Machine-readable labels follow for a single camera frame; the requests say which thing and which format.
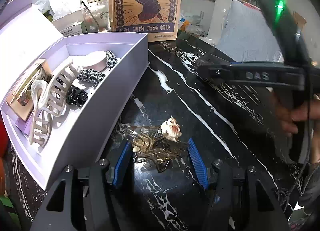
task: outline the blue gripper pad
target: blue gripper pad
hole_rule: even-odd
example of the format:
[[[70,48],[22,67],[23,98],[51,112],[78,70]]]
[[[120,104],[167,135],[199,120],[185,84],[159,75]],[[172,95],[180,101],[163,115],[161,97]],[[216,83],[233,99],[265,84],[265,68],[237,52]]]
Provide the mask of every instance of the blue gripper pad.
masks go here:
[[[188,152],[189,152],[193,167],[195,169],[198,181],[204,189],[207,189],[209,187],[207,168],[204,165],[204,162],[192,138],[189,139],[188,143],[189,143]]]
[[[115,166],[115,173],[113,179],[113,186],[119,188],[122,185],[125,172],[127,171],[128,164],[132,155],[132,145],[129,141],[125,144],[125,147],[119,157],[119,160]]]

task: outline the printed illustration on bag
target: printed illustration on bag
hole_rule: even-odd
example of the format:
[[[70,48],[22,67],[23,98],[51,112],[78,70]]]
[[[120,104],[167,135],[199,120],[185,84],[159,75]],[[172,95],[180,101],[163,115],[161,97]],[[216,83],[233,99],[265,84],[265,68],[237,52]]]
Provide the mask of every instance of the printed illustration on bag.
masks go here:
[[[114,0],[119,32],[173,32],[178,0]]]

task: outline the black marble table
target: black marble table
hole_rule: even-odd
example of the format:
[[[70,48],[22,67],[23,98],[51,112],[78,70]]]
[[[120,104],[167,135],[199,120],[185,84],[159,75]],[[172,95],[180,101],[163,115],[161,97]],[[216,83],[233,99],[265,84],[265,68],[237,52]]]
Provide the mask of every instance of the black marble table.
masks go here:
[[[209,85],[197,76],[196,59],[220,54],[184,32],[179,32],[175,41],[150,43],[150,66],[126,104],[102,157],[120,145],[126,124],[160,125],[174,117],[181,126],[181,141],[192,137],[208,157],[233,167],[254,165],[266,173],[270,185],[289,189],[299,168],[289,159],[270,92],[266,88]],[[9,156],[11,198],[24,230],[28,230],[46,192],[33,181],[14,149]],[[287,217],[297,202],[297,189],[290,197]],[[152,162],[131,162],[123,187],[112,192],[122,230],[200,230],[209,197],[199,185],[188,155],[173,160],[162,173]]]

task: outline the metal screw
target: metal screw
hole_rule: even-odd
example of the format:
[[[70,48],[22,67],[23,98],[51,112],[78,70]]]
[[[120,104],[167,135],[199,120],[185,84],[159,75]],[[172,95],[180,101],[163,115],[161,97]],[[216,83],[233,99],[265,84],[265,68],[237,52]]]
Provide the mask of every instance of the metal screw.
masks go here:
[[[220,165],[223,164],[223,161],[220,160],[220,159],[216,159],[216,160],[214,161],[214,164],[217,165],[217,166],[220,166]]]
[[[254,173],[257,171],[257,168],[255,166],[249,166],[249,171]]]
[[[99,164],[100,164],[101,166],[106,165],[107,163],[109,163],[108,159],[100,159],[100,160],[99,160]]]
[[[72,165],[67,165],[66,167],[64,167],[64,171],[65,172],[70,172],[73,170],[73,166]]]

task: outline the plastic bag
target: plastic bag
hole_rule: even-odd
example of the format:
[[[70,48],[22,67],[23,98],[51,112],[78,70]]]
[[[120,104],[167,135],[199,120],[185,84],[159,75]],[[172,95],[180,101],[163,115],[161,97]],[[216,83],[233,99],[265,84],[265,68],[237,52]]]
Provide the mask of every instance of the plastic bag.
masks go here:
[[[200,24],[201,22],[201,16],[199,15],[193,15],[192,13],[188,13],[188,12],[184,12],[183,10],[181,10],[181,14],[180,17],[187,20],[190,24]]]
[[[186,33],[192,34],[194,36],[199,37],[203,32],[204,30],[201,25],[188,24],[186,26]]]
[[[57,6],[55,6],[55,5],[52,6],[51,5],[51,9],[54,12],[52,14],[51,11],[50,11],[50,14],[52,14],[53,21],[57,20],[59,18],[62,18],[67,14],[72,13],[72,11],[63,2],[61,2],[60,5],[57,5]]]
[[[45,12],[50,10],[50,2],[49,0],[38,0],[34,6],[38,8],[38,10],[44,14]]]

